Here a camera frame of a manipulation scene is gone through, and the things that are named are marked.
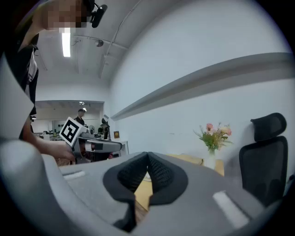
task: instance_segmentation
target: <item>ceiling light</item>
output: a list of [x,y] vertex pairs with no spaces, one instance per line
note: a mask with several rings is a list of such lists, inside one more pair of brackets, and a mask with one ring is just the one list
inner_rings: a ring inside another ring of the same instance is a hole
[[70,57],[71,56],[71,33],[70,33],[70,28],[65,28],[65,33],[62,34],[62,41],[63,41],[64,57]]

